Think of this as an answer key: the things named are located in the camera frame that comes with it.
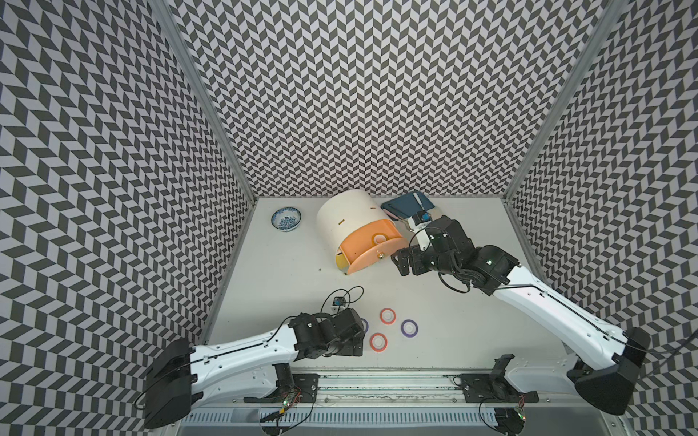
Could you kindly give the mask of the yellow tape roll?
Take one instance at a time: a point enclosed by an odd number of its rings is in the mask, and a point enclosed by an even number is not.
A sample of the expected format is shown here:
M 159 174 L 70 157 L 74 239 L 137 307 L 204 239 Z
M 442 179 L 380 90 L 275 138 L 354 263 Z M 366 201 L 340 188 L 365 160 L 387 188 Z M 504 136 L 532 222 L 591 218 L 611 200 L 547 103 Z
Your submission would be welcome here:
M 381 245 L 381 243 L 385 243 L 387 240 L 388 238 L 385 234 L 375 234 L 373 237 L 373 242 L 375 245 Z

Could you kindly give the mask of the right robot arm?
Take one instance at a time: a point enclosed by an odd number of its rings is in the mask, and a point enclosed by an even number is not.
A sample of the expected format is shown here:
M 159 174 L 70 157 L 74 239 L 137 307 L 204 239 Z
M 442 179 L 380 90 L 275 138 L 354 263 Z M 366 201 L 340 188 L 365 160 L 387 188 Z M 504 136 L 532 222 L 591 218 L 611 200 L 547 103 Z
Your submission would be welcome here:
M 507 360 L 504 378 L 518 392 L 577 394 L 596 409 L 626 413 L 651 345 L 648 332 L 608 323 L 567 299 L 507 251 L 477 247 L 460 223 L 444 215 L 422 231 L 424 246 L 391 256 L 401 275 L 450 275 L 469 289 L 507 303 L 570 348 L 555 362 Z

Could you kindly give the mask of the yellow drawer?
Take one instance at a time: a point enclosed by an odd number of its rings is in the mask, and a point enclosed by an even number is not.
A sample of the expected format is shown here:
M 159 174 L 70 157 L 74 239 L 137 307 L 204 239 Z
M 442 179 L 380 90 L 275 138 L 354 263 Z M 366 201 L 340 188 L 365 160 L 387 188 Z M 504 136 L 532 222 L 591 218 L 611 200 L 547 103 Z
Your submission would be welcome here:
M 338 253 L 336 255 L 336 266 L 340 271 L 345 272 L 348 270 L 350 263 L 343 253 Z

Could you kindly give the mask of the orange top drawer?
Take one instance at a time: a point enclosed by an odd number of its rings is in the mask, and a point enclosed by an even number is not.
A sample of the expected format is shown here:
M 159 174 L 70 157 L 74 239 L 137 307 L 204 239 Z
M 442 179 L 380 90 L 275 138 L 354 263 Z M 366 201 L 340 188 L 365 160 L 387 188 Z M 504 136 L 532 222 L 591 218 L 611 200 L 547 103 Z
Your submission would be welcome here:
M 375 245 L 375 234 L 385 234 L 388 240 L 381 245 Z M 338 253 L 343 253 L 350 263 L 347 275 L 354 274 L 375 263 L 389 259 L 397 250 L 407 247 L 407 239 L 403 237 L 393 222 L 389 219 L 379 220 L 355 230 L 339 245 Z

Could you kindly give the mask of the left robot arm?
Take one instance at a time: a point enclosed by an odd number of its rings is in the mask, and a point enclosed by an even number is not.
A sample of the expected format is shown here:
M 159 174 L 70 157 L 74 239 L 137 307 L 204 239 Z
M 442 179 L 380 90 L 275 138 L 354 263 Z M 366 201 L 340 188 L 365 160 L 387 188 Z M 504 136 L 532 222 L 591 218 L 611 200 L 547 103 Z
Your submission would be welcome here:
M 336 314 L 298 314 L 265 334 L 214 345 L 170 343 L 145 370 L 135 407 L 147 430 L 178 423 L 207 403 L 272 404 L 264 421 L 280 423 L 298 404 L 316 401 L 317 374 L 294 374 L 291 366 L 322 357 L 360 357 L 365 325 L 354 309 Z

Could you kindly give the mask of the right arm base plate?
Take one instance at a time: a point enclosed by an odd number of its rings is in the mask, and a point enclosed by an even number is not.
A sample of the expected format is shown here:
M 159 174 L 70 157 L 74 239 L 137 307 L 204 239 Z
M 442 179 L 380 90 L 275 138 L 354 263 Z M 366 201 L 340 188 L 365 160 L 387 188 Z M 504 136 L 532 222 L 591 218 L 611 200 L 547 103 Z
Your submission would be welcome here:
M 481 372 L 467 372 L 459 374 L 454 378 L 456 387 L 459 388 L 467 403 L 475 404 L 489 399 L 496 403 L 539 403 L 540 397 L 537 392 L 518 392 L 503 377 L 492 377 L 490 374 Z

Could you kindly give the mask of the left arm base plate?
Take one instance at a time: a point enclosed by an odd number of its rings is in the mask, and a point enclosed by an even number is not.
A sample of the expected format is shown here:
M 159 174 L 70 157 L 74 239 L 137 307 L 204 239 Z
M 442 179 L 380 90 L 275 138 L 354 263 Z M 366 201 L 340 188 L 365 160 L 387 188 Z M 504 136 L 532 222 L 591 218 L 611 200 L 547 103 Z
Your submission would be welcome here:
M 274 404 L 294 399 L 298 394 L 300 403 L 315 403 L 319 387 L 319 374 L 291 374 L 278 381 L 276 388 L 263 397 L 245 397 L 244 403 Z

